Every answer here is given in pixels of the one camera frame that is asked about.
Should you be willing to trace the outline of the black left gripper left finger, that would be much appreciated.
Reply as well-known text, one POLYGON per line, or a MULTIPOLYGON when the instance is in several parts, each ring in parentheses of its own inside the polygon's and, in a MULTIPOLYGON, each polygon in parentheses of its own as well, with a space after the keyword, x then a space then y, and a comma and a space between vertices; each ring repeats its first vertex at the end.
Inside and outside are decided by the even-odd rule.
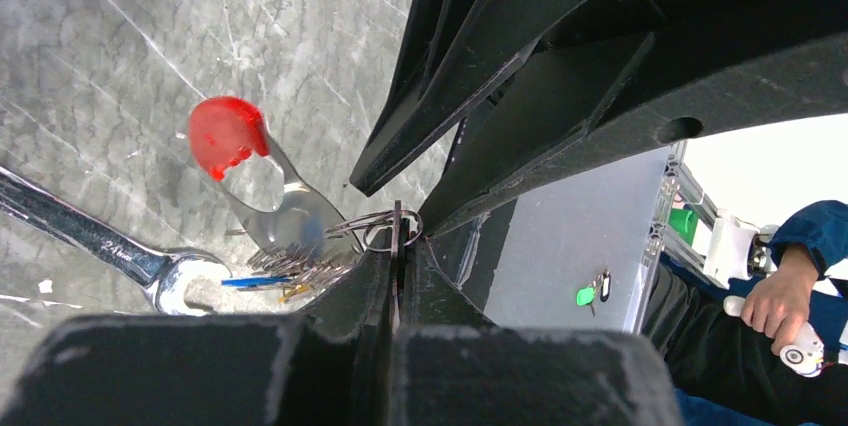
POLYGON ((385 425, 386 248, 301 313, 83 316, 34 350, 5 425, 385 425))

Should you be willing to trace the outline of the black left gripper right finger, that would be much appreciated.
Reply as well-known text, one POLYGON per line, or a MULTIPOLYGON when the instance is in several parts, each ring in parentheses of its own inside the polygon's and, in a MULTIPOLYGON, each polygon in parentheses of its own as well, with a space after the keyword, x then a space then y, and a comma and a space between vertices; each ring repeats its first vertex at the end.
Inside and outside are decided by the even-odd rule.
POLYGON ((491 274, 482 306, 427 241, 399 239, 392 424, 682 423, 667 371, 639 334, 650 286, 640 238, 615 246, 574 226, 499 227, 473 263, 491 274), (593 317, 575 295, 604 269, 611 292, 593 317))

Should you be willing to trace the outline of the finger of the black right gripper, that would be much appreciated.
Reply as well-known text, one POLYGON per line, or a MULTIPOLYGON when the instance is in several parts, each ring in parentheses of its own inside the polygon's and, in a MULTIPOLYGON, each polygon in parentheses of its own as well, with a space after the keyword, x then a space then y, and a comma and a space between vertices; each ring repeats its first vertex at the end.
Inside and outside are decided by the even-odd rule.
POLYGON ((847 109, 847 0, 773 0, 531 59, 420 208, 439 236, 692 137, 847 109))
POLYGON ((538 47, 646 29, 643 0, 413 0, 385 106, 350 176, 372 195, 538 47))

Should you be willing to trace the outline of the blue sleeved forearm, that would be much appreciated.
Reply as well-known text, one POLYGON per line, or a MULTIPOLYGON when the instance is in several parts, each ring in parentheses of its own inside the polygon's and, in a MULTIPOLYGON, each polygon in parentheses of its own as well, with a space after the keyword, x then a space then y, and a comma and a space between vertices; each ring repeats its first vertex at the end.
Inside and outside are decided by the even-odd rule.
POLYGON ((847 204, 822 200, 800 209, 774 233, 769 243, 772 260, 781 268, 792 247, 800 247, 812 262, 818 280, 847 258, 847 204))

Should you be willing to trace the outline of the operator hand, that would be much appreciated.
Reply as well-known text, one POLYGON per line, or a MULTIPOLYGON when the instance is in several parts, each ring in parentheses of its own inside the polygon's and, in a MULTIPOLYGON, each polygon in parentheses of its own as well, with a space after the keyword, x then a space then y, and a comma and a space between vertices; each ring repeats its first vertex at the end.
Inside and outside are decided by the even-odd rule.
MULTIPOLYGON (((813 286, 818 280, 818 274, 811 260, 800 247, 792 247, 784 260, 784 265, 781 268, 778 267, 771 276, 760 281, 746 298, 763 298, 768 303, 774 301, 779 312, 789 313, 793 310, 800 320, 804 321, 809 314, 813 286)), ((746 322, 748 316, 740 319, 749 326, 746 322)), ((751 328, 762 333, 760 324, 757 324, 756 328, 751 328)), ((772 340, 771 351, 777 355, 780 347, 775 347, 775 344, 776 341, 772 340)))

